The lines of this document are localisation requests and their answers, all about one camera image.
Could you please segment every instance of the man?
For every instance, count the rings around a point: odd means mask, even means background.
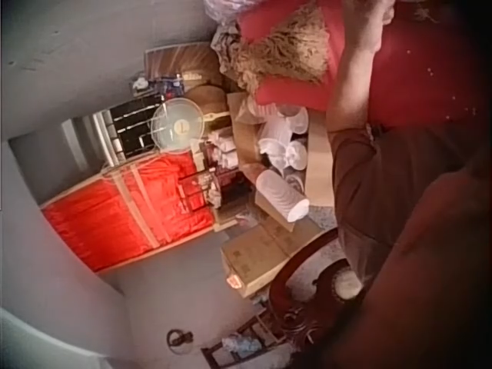
[[[468,368],[489,348],[488,122],[402,128],[374,141],[365,129],[393,4],[344,3],[346,45],[327,110],[340,239],[364,293],[291,367]]]

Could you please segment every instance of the red cloth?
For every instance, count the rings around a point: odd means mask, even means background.
[[[239,24],[249,41],[266,36],[305,0],[269,0],[244,14]],[[328,69],[316,85],[269,76],[256,94],[259,104],[301,105],[325,111],[344,49],[341,0],[317,0],[329,38]],[[418,7],[429,10],[416,20]],[[481,65],[461,27],[444,21],[436,2],[397,2],[395,20],[385,27],[383,47],[374,60],[369,119],[385,127],[488,118]]]
[[[163,155],[134,166],[143,183],[145,199],[131,166],[116,172],[160,245],[213,224],[208,208],[188,212],[178,193],[178,179],[195,172],[190,155]],[[193,208],[204,205],[201,194]],[[43,213],[74,253],[93,271],[142,255],[154,248],[135,221],[114,179],[104,177],[57,200]]]

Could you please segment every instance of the floor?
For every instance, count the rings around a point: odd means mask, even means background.
[[[253,316],[253,305],[227,285],[221,262],[221,245],[238,233],[240,228],[210,233],[102,276],[126,297],[143,369],[208,369],[199,347],[229,335]],[[190,354],[176,356],[167,349],[165,336],[172,328],[193,332]],[[259,360],[240,369],[279,367],[289,352],[284,347],[263,364]]]

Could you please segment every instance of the wooden chair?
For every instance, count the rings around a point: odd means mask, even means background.
[[[270,286],[269,303],[287,339],[302,349],[313,344],[333,327],[345,300],[335,291],[335,281],[339,275],[349,271],[347,259],[335,261],[313,281],[316,293],[308,302],[293,299],[287,287],[289,278],[312,255],[338,238],[335,228],[312,241],[299,251],[278,273]]]

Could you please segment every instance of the hand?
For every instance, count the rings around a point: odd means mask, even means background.
[[[381,49],[383,26],[394,17],[395,0],[343,0],[345,45],[376,53]]]

